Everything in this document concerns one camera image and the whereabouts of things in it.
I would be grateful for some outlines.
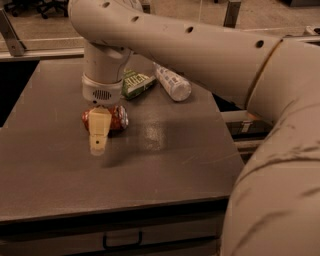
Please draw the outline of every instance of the metal frame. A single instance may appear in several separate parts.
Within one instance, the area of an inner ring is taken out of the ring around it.
[[[229,0],[224,27],[235,28],[240,11],[241,0]]]
[[[12,27],[3,8],[0,9],[0,32],[7,44],[11,56],[22,56],[26,47],[19,40],[19,37]]]

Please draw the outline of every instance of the drawer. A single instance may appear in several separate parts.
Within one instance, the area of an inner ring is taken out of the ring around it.
[[[130,249],[188,239],[218,237],[221,234],[223,218],[222,213],[193,221],[184,221],[182,217],[176,223],[159,223],[134,229],[7,243],[0,246],[0,255],[72,255],[103,251],[105,248],[114,251],[118,248]]]

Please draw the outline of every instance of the table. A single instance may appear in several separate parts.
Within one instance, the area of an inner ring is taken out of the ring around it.
[[[143,233],[139,246],[218,237],[243,163],[211,93],[193,85],[177,104],[156,85],[121,100],[129,127],[95,157],[81,121],[82,64],[41,61],[0,131],[0,254],[104,250],[96,239],[121,230]],[[139,55],[128,67],[152,73]]]

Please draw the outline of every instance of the floor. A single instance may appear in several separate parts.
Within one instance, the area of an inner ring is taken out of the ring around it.
[[[151,13],[222,26],[228,0],[149,0]],[[42,19],[35,9],[8,18],[29,50],[82,47],[82,38],[63,13]],[[303,35],[307,26],[320,26],[320,6],[289,7],[285,0],[242,0],[236,29],[279,36]],[[6,51],[0,37],[0,51]]]

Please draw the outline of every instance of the wrapper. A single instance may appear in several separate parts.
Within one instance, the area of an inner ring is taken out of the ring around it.
[[[155,76],[148,77],[133,70],[126,70],[124,72],[121,94],[127,100],[131,100],[156,84],[156,82]]]
[[[82,122],[87,130],[89,130],[89,113],[92,109],[82,113]],[[127,111],[123,106],[114,106],[108,108],[110,114],[112,115],[110,130],[112,131],[121,131],[127,128],[129,124]]]

